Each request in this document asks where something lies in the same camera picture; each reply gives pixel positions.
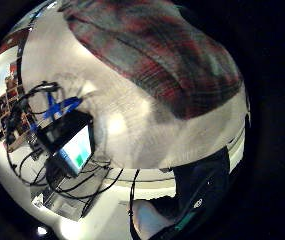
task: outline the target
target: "person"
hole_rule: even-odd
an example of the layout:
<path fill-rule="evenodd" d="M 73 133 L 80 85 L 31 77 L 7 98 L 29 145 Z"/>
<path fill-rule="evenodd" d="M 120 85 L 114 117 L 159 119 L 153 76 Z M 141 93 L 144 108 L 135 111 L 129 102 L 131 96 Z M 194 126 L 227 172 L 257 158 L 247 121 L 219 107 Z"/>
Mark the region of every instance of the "person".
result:
<path fill-rule="evenodd" d="M 245 95 L 242 75 L 231 55 L 186 21 L 169 0 L 63 0 L 59 11 L 84 47 L 163 104 L 176 119 L 209 119 L 211 125 L 201 125 L 194 135 L 210 139 L 211 145 L 198 146 L 205 151 L 172 168 L 175 197 L 133 203 L 133 223 L 141 239 L 156 237 L 194 209 L 203 222 L 227 192 L 226 145 L 238 129 L 227 130 L 227 137 L 220 137 L 218 131 L 232 125 L 234 116 L 243 122 L 246 114 L 245 110 L 225 113 L 225 106 L 237 105 L 236 100 Z M 215 114 L 219 112 L 223 119 Z"/>

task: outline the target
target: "black cable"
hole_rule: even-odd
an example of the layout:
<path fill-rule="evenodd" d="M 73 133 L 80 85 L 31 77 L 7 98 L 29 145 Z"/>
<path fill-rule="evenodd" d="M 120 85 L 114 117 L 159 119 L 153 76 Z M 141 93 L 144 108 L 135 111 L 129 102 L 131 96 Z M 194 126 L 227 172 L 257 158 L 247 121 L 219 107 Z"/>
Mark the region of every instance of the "black cable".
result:
<path fill-rule="evenodd" d="M 131 191 L 130 191 L 130 210 L 128 211 L 129 216 L 130 216 L 130 233 L 133 239 L 140 239 L 139 235 L 137 234 L 134 224 L 133 224 L 133 200 L 134 200 L 134 192 L 135 192 L 135 181 L 136 178 L 138 177 L 140 172 L 140 169 L 137 169 L 133 178 L 132 186 L 131 186 Z"/>
<path fill-rule="evenodd" d="M 20 176 L 20 177 L 22 177 L 22 167 L 23 167 L 25 161 L 28 160 L 28 158 L 31 157 L 33 154 L 35 154 L 35 153 L 37 153 L 37 152 L 40 152 L 41 150 L 42 150 L 41 148 L 37 148 L 37 149 L 35 149 L 34 151 L 30 152 L 28 155 L 26 155 L 26 156 L 22 159 L 22 161 L 21 161 L 21 163 L 20 163 L 20 166 L 19 166 L 19 176 Z"/>
<path fill-rule="evenodd" d="M 36 183 L 41 172 L 43 171 L 43 169 L 45 168 L 45 165 L 43 165 L 43 167 L 40 169 L 40 171 L 38 172 L 38 174 L 35 176 L 33 183 Z M 38 181 L 38 182 L 42 182 L 45 179 L 45 174 L 43 175 L 43 177 Z"/>
<path fill-rule="evenodd" d="M 16 125 L 18 123 L 18 121 L 20 121 L 21 118 L 21 114 L 22 114 L 22 110 L 24 110 L 24 108 L 26 107 L 27 102 L 25 101 L 26 99 L 28 99 L 29 97 L 33 96 L 35 93 L 37 92 L 53 92 L 56 91 L 59 88 L 58 83 L 54 82 L 54 83 L 45 83 L 43 82 L 42 84 L 36 85 L 35 87 L 33 87 L 27 94 L 21 96 L 12 106 L 11 112 L 7 118 L 6 121 L 6 126 L 7 126 L 7 132 L 6 132 L 6 137 L 5 137 L 5 141 L 6 141 L 6 157 L 9 163 L 9 166 L 11 168 L 11 170 L 14 172 L 14 174 L 26 185 L 29 186 L 46 186 L 46 184 L 37 184 L 37 183 L 32 183 L 29 182 L 25 179 L 23 179 L 17 172 L 16 172 L 16 164 L 13 164 L 11 158 L 10 158 L 10 154 L 9 154 L 9 136 L 11 135 L 11 133 L 14 131 L 14 129 L 16 128 Z"/>
<path fill-rule="evenodd" d="M 129 216 L 132 217 L 133 215 L 133 211 L 132 211 L 132 207 L 133 207 L 133 200 L 134 200 L 134 192 L 135 192 L 135 181 L 136 178 L 138 177 L 140 172 L 140 169 L 137 169 L 133 178 L 133 182 L 132 182 L 132 186 L 131 186 L 131 191 L 130 191 L 130 210 L 129 210 Z"/>
<path fill-rule="evenodd" d="M 42 112 L 33 112 L 33 111 L 30 111 L 30 110 L 29 110 L 29 112 L 30 112 L 31 114 L 34 114 L 34 115 L 43 114 L 43 113 L 45 113 L 46 111 L 47 111 L 47 110 L 42 111 Z"/>
<path fill-rule="evenodd" d="M 70 187 L 68 189 L 62 189 L 61 190 L 57 190 L 60 193 L 67 193 L 67 192 L 71 192 L 74 189 L 78 188 L 79 186 L 81 186 L 82 184 L 84 184 L 85 182 L 87 182 L 89 179 L 91 179 L 92 177 L 94 177 L 94 173 L 91 174 L 90 176 L 86 177 L 85 179 L 83 179 L 81 182 L 79 182 L 78 184 L 74 185 L 73 187 Z"/>
<path fill-rule="evenodd" d="M 106 187 L 105 189 L 102 189 L 102 190 L 100 190 L 100 191 L 96 191 L 96 192 L 93 193 L 93 194 L 89 194 L 89 195 L 86 195 L 86 196 L 80 196 L 80 197 L 78 197 L 78 196 L 72 196 L 72 197 L 71 197 L 71 196 L 65 195 L 65 194 L 63 194 L 63 193 L 57 191 L 57 190 L 52 186 L 52 182 L 50 182 L 50 180 L 49 180 L 48 178 L 47 178 L 47 182 L 48 182 L 48 184 L 49 184 L 49 186 L 50 186 L 50 189 L 51 189 L 52 191 L 56 192 L 57 194 L 61 195 L 62 197 L 69 198 L 69 199 L 87 199 L 87 198 L 90 198 L 90 197 L 95 197 L 95 196 L 97 196 L 97 195 L 99 195 L 99 194 L 105 192 L 106 190 L 110 189 L 110 188 L 117 182 L 117 180 L 118 180 L 119 177 L 121 176 L 122 172 L 123 172 L 123 169 L 121 169 L 121 171 L 119 172 L 118 176 L 114 179 L 114 181 L 113 181 L 108 187 Z"/>
<path fill-rule="evenodd" d="M 97 166 L 96 168 L 94 169 L 91 169 L 91 170 L 87 170 L 87 171 L 82 171 L 80 173 L 88 173 L 88 172 L 94 172 L 95 170 L 97 170 L 98 168 L 101 168 L 100 166 Z"/>
<path fill-rule="evenodd" d="M 70 196 L 70 197 L 75 197 L 74 195 L 72 195 L 72 194 L 70 194 L 70 193 L 65 193 L 65 194 L 67 194 L 67 195 Z M 83 201 L 83 200 L 81 200 L 81 199 L 74 199 L 74 200 L 77 200 L 77 201 L 82 202 L 82 203 L 84 203 L 84 204 L 87 203 L 87 202 L 85 202 L 85 201 Z"/>

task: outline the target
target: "wire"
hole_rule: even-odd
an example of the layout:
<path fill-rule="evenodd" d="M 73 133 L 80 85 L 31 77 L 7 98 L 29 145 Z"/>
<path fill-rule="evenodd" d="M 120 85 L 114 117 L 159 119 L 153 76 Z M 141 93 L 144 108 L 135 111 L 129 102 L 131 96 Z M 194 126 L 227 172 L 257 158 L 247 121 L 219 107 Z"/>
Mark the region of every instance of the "wire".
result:
<path fill-rule="evenodd" d="M 61 189 L 61 190 L 57 190 L 60 193 L 66 193 L 66 192 L 71 192 L 74 189 L 78 188 L 79 186 L 81 186 L 83 183 L 87 182 L 89 179 L 91 179 L 92 177 L 94 177 L 94 173 L 91 174 L 90 176 L 86 177 L 85 179 L 83 179 L 81 182 L 79 182 L 78 184 L 74 185 L 73 187 L 70 187 L 68 189 Z"/>
<path fill-rule="evenodd" d="M 28 160 L 28 158 L 31 157 L 33 154 L 35 154 L 35 153 L 37 153 L 37 152 L 40 152 L 40 150 L 42 151 L 41 148 L 37 148 L 37 149 L 35 149 L 34 151 L 30 152 L 28 155 L 26 155 L 26 156 L 22 159 L 22 161 L 21 161 L 21 163 L 20 163 L 20 166 L 19 166 L 19 176 L 20 176 L 20 177 L 22 177 L 22 167 L 23 167 L 25 161 Z"/>
<path fill-rule="evenodd" d="M 41 111 L 41 112 L 32 112 L 32 111 L 29 110 L 29 112 L 30 112 L 31 114 L 34 114 L 34 115 L 43 114 L 43 113 L 45 113 L 46 111 L 47 111 L 47 110 Z"/>
<path fill-rule="evenodd" d="M 33 183 L 37 182 L 37 179 L 39 178 L 39 176 L 40 176 L 40 174 L 41 174 L 41 172 L 43 171 L 44 168 L 45 168 L 45 165 L 43 165 L 43 167 L 40 169 L 40 171 L 36 175 L 35 179 L 33 180 Z M 44 179 L 45 179 L 45 174 L 43 175 L 43 177 L 38 182 L 42 182 Z"/>
<path fill-rule="evenodd" d="M 94 172 L 95 170 L 97 170 L 98 168 L 101 168 L 101 166 L 97 166 L 96 168 L 94 169 L 91 169 L 91 170 L 87 170 L 87 171 L 82 171 L 80 173 L 88 173 L 88 172 Z"/>
<path fill-rule="evenodd" d="M 48 178 L 47 178 L 47 182 L 48 182 L 48 184 L 49 184 L 49 186 L 50 186 L 50 188 L 51 188 L 52 191 L 54 191 L 54 192 L 60 194 L 61 196 L 65 197 L 65 198 L 69 198 L 69 199 L 87 199 L 87 198 L 90 198 L 90 197 L 95 197 L 95 196 L 97 196 L 97 195 L 99 195 L 99 194 L 105 192 L 106 190 L 110 189 L 110 188 L 117 182 L 117 180 L 118 180 L 119 177 L 121 176 L 122 172 L 123 172 L 123 169 L 121 169 L 121 171 L 119 172 L 119 174 L 117 175 L 117 177 L 114 179 L 114 181 L 113 181 L 108 187 L 106 187 L 106 188 L 104 188 L 104 189 L 102 189 L 102 190 L 100 190 L 100 191 L 98 190 L 98 191 L 96 191 L 96 192 L 93 193 L 93 194 L 89 194 L 89 195 L 86 195 L 86 196 L 80 196 L 80 197 L 78 197 L 78 196 L 72 196 L 72 197 L 71 197 L 71 196 L 68 196 L 68 195 L 66 195 L 66 194 L 63 194 L 62 192 L 59 192 L 58 190 L 56 190 L 56 189 L 52 186 L 52 182 L 50 182 Z"/>

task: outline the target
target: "black frame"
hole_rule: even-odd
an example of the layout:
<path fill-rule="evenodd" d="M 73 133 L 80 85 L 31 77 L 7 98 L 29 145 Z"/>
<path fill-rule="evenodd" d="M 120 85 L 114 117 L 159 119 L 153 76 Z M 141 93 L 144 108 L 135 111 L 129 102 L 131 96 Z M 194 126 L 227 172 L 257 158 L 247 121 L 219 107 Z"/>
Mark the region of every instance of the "black frame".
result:
<path fill-rule="evenodd" d="M 83 113 L 77 110 L 73 110 L 59 119 L 51 122 L 43 129 L 36 131 L 37 139 L 43 149 L 45 149 L 50 158 L 48 161 L 53 161 L 62 171 L 72 177 L 77 177 L 79 173 L 73 171 L 71 166 L 67 164 L 66 160 L 60 155 L 59 150 L 63 148 L 80 130 L 85 126 L 88 126 L 88 133 L 91 144 L 91 155 L 93 156 L 95 151 L 94 144 L 94 131 L 93 131 L 93 117 L 90 114 Z"/>

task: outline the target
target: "light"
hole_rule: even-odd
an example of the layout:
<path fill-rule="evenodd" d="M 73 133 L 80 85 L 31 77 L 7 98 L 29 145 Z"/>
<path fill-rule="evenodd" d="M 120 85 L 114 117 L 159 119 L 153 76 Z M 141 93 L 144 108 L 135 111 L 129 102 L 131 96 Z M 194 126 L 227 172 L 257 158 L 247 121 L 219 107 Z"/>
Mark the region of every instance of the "light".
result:
<path fill-rule="evenodd" d="M 60 219 L 60 231 L 64 239 L 78 239 L 80 238 L 81 224 L 78 222 L 69 220 L 67 218 Z"/>
<path fill-rule="evenodd" d="M 44 236 L 44 235 L 46 235 L 48 233 L 48 231 L 44 227 L 38 227 L 37 232 L 38 232 L 39 236 Z"/>
<path fill-rule="evenodd" d="M 108 122 L 108 131 L 114 135 L 120 135 L 125 130 L 125 122 L 120 114 L 114 114 Z"/>
<path fill-rule="evenodd" d="M 47 6 L 47 9 L 54 8 L 55 5 L 56 5 L 56 2 L 53 2 L 53 3 L 51 3 L 49 6 Z"/>

